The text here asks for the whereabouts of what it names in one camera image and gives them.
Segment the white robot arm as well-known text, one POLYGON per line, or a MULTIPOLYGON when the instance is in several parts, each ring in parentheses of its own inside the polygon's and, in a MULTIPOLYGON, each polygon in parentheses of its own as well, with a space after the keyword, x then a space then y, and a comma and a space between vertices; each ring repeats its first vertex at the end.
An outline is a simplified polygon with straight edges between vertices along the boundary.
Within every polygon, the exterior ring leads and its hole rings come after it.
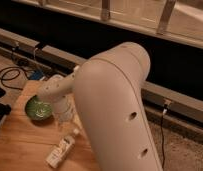
POLYGON ((163 171, 141 96, 149 71, 147 51, 124 42, 51 77, 37 96, 67 120, 66 95, 73 95, 101 171, 163 171))

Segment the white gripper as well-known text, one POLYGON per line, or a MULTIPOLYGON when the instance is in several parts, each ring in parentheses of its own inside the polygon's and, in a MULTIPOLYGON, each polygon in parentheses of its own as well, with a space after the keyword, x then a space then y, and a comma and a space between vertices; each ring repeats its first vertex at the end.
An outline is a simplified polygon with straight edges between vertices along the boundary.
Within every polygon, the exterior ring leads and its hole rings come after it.
POLYGON ((74 108, 67 98, 55 102, 52 107, 58 122, 70 121, 74 116, 74 108))

